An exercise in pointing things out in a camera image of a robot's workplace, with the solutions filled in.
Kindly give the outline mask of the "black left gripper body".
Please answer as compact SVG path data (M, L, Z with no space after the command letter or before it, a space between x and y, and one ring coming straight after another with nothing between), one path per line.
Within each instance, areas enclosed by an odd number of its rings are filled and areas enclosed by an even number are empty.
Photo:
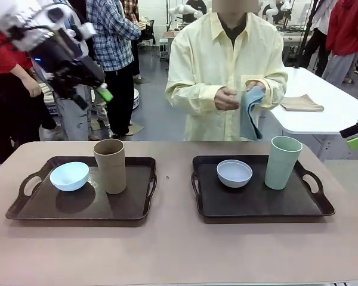
M78 57L77 45L69 39L50 37L29 51L40 68L51 74L47 80L58 96L77 100L76 87L85 85L99 88L104 83L104 72L89 56Z

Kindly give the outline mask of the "person's left hand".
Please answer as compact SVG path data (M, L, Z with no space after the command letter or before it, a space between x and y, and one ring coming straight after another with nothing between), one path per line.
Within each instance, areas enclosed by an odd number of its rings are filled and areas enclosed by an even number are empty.
M259 80L249 80L246 82L246 91L250 91L252 88L260 88L263 93L266 92L266 86Z

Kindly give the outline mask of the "person's right hand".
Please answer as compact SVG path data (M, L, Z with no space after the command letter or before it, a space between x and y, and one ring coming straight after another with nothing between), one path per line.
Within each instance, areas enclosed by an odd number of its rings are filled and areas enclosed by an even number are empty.
M240 102L237 100L237 92L227 87L220 88L214 97L214 103L217 110L229 111L237 110Z

